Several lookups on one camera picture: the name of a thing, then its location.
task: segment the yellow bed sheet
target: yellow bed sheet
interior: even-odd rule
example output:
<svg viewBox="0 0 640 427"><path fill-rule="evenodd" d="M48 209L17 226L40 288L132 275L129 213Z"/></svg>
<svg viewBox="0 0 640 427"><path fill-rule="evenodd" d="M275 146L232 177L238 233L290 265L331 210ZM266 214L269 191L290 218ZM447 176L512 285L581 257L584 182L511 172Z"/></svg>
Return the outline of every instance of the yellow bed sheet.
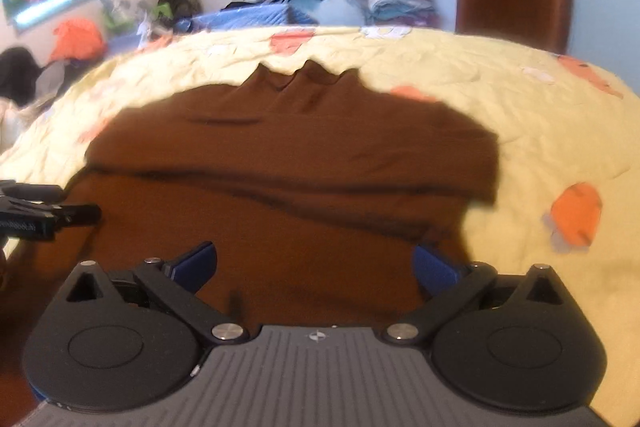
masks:
<svg viewBox="0 0 640 427"><path fill-rule="evenodd" d="M501 273L554 266L607 349L593 406L615 426L633 425L640 418L640 98L594 66L402 27L202 33L90 73L0 156L0 179L65 185L122 108L202 84L240 84L260 61L293 72L308 58L336 73L359 68L370 89L444 100L499 135L497 203L470 209L465 222L472 256Z"/></svg>

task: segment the orange plastic bag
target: orange plastic bag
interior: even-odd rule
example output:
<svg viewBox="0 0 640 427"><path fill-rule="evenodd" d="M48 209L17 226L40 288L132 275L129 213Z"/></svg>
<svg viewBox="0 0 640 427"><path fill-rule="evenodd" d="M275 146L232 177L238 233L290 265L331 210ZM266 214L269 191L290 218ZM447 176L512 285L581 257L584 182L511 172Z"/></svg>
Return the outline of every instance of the orange plastic bag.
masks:
<svg viewBox="0 0 640 427"><path fill-rule="evenodd" d="M56 47L49 61L76 58L78 60L94 60L101 58L107 51L98 26L87 19L69 19L54 31L58 36Z"/></svg>

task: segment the silver screw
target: silver screw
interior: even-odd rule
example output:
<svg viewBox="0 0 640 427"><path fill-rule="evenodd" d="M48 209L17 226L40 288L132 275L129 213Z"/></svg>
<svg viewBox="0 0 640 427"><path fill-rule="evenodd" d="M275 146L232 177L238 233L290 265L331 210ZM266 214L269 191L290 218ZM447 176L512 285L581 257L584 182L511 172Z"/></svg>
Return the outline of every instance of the silver screw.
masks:
<svg viewBox="0 0 640 427"><path fill-rule="evenodd" d="M211 334L220 341L234 341L242 337L244 330L237 324L225 323L214 327Z"/></svg>
<svg viewBox="0 0 640 427"><path fill-rule="evenodd" d="M420 331L413 324L393 324L386 328L386 334L396 341L410 341L419 333Z"/></svg>

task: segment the bed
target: bed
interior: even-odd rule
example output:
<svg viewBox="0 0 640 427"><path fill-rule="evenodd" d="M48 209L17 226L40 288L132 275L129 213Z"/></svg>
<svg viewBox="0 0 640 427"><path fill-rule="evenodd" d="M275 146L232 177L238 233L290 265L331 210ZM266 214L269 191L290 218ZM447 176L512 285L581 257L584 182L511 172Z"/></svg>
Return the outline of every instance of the bed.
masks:
<svg viewBox="0 0 640 427"><path fill-rule="evenodd" d="M0 156L0 179L65 185L122 108L203 84L241 84L259 62L290 73L308 58L335 73L359 68L373 90L442 100L498 134L497 202L470 208L464 224L471 256L501 273L522 274L534 263L556 269L607 349L592 405L615 426L634 425L640 99L595 66L404 26L202 32L92 71Z"/></svg>

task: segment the gray ribbed plate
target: gray ribbed plate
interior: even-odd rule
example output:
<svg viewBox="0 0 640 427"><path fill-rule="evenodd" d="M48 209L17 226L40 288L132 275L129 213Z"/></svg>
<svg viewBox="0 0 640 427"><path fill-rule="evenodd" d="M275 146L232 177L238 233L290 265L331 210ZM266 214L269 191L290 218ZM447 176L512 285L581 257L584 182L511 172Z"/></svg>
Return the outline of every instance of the gray ribbed plate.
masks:
<svg viewBox="0 0 640 427"><path fill-rule="evenodd" d="M214 349L183 388L153 405L82 414L41 405L20 427L606 427L587 407L500 414L456 396L417 349L369 328L264 327Z"/></svg>

